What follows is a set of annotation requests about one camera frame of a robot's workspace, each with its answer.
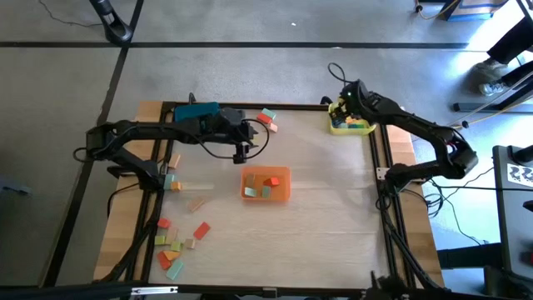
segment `concrete floor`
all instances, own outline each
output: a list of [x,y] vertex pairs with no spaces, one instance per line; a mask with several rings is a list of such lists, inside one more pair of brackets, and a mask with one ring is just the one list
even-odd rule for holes
[[[85,0],[43,0],[54,16],[97,23]],[[135,1],[113,0],[128,21]],[[410,0],[336,1],[146,1],[136,42],[353,42],[469,43],[466,50],[150,48],[131,49],[117,87],[109,121],[132,118],[144,100],[318,103],[341,89],[326,70],[337,62],[349,79],[399,102],[406,110],[447,124],[460,116],[451,103],[488,101],[476,91],[483,81],[471,67],[521,18],[515,2],[493,19],[475,22],[425,21],[411,14]],[[428,6],[426,14],[439,6]],[[0,2],[0,42],[104,42],[100,27],[69,26],[49,18],[37,0]],[[52,249],[80,164],[71,152],[84,144],[117,61],[118,48],[0,48],[0,174],[33,189],[31,197],[0,194],[0,285],[37,284]],[[507,70],[516,68],[511,62]],[[463,134],[478,151],[480,164],[464,183],[491,165],[493,145],[525,146],[531,117],[500,115]],[[424,141],[415,141],[419,161],[431,159]],[[105,206],[116,181],[96,163],[74,228],[58,284],[92,279],[106,224]],[[493,186],[487,174],[472,185]],[[493,192],[458,192],[461,228],[478,240],[497,242]],[[437,248],[470,246],[459,234],[448,205],[432,219]],[[475,292],[477,271],[444,272],[446,286]]]

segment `wooden table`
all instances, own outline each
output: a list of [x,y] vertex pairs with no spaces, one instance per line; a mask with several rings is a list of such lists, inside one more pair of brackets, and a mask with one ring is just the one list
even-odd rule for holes
[[[157,122],[160,116],[161,102],[141,102],[136,120],[144,122]],[[397,127],[389,127],[389,139],[391,144],[392,159],[394,163],[411,165],[416,163],[414,151],[409,133]],[[381,136],[377,131],[377,146],[380,155],[381,167],[385,167],[385,153],[380,142]],[[153,141],[133,141],[126,145],[127,149],[142,159],[149,159],[152,154]],[[160,157],[164,152],[162,144]],[[117,188],[126,187],[136,181],[133,177],[121,177]],[[422,193],[421,187],[411,184],[408,187],[418,193]],[[102,241],[100,255],[94,272],[94,278],[99,279],[107,275],[115,263],[122,257],[132,242],[134,228],[139,213],[142,191],[133,187],[131,190],[121,192],[113,200],[111,215],[107,222],[106,232]],[[441,269],[436,255],[431,226],[427,216],[426,205],[416,196],[402,193],[400,196],[402,212],[406,226],[407,238],[410,249],[422,267],[440,285],[443,285]],[[141,248],[133,278],[141,278],[142,262],[145,254],[145,245]],[[402,270],[401,255],[396,251],[396,260],[399,269]]]

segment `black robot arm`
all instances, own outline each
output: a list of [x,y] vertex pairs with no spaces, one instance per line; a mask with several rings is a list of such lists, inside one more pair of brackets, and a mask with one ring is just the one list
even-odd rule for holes
[[179,122],[107,122],[87,132],[87,157],[92,160],[110,160],[120,167],[108,169],[120,173],[135,173],[141,189],[158,190],[163,187],[164,176],[159,173],[157,163],[144,161],[124,148],[132,140],[176,140],[180,143],[200,144],[223,143],[235,145],[234,163],[245,163],[251,140],[257,132],[244,118],[244,112],[232,108],[220,109],[217,113],[205,113],[188,117]]
[[428,141],[435,149],[436,160],[407,166],[393,165],[385,175],[386,183],[393,191],[400,191],[413,179],[444,176],[463,178],[476,164],[476,153],[453,128],[403,111],[400,106],[376,92],[368,92],[361,80],[350,82],[341,92],[337,107],[331,112],[334,123],[346,117],[363,118],[370,124],[395,125]]

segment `person's foot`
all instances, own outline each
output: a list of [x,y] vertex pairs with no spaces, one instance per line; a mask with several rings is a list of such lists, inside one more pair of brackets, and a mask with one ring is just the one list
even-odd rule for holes
[[495,93],[503,92],[507,87],[501,80],[480,84],[480,92],[485,96],[491,96]]
[[487,58],[484,62],[479,62],[474,67],[484,72],[493,72],[496,69],[505,68],[507,65],[499,63],[493,58]]

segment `wooden block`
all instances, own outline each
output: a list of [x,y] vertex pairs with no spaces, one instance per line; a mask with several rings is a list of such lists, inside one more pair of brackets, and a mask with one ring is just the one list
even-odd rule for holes
[[153,244],[156,246],[165,244],[165,236],[155,236],[153,239]]
[[163,253],[163,251],[157,254],[157,260],[159,260],[159,264],[161,265],[161,268],[163,270],[167,270],[172,265],[172,263],[167,259],[167,256],[165,256],[165,253]]
[[172,154],[172,156],[170,157],[170,162],[168,162],[168,167],[174,168],[174,169],[177,168],[177,163],[180,162],[180,157],[181,155],[179,154],[176,154],[176,153]]
[[251,187],[245,187],[244,194],[248,197],[257,197],[257,191]]
[[157,221],[157,226],[160,228],[169,228],[170,227],[170,221],[165,219],[164,217],[160,218],[159,221]]
[[203,222],[202,225],[192,234],[196,239],[202,239],[206,233],[211,229],[211,226],[206,222]]
[[263,191],[261,193],[261,197],[269,198],[271,191],[272,191],[272,187],[263,187]]
[[270,125],[268,125],[268,129],[274,133],[277,133],[277,125],[274,123],[270,123]]
[[183,262],[174,261],[174,263],[172,264],[172,267],[170,267],[167,271],[167,278],[171,280],[175,280],[177,277],[177,274],[180,273],[182,268],[183,268]]
[[274,120],[276,118],[276,113],[271,111],[270,109],[267,109],[267,108],[263,108],[263,110],[261,111],[261,113],[267,115],[269,118],[271,118],[272,120]]
[[167,174],[165,176],[165,183],[163,184],[163,188],[166,190],[170,189],[171,183],[174,181],[174,174]]
[[180,243],[180,241],[174,241],[170,245],[170,249],[172,251],[181,252],[182,251],[182,244]]
[[194,211],[196,211],[198,208],[200,208],[201,205],[203,205],[205,201],[203,200],[202,197],[197,197],[195,198],[194,200],[191,200],[188,204],[187,204],[187,208],[189,208],[189,210],[191,211],[191,213],[194,213]]
[[176,227],[170,227],[167,230],[167,236],[165,237],[165,244],[170,245],[174,242],[177,235],[177,228]]
[[187,249],[194,249],[195,243],[196,240],[194,238],[188,238],[185,240],[185,247],[187,247]]
[[170,189],[173,192],[179,192],[182,190],[182,183],[181,182],[171,182],[170,183]]
[[272,123],[272,119],[271,117],[268,117],[266,114],[264,113],[260,113],[259,116],[257,116],[257,120],[265,123],[266,125]]
[[167,257],[169,261],[173,261],[180,257],[180,253],[176,251],[163,251],[163,253],[165,253],[165,257]]
[[246,180],[246,186],[247,187],[253,187],[253,182],[256,180],[255,174],[248,174],[247,180]]
[[277,177],[270,177],[265,180],[264,184],[269,187],[277,187],[278,185],[280,185],[280,180]]

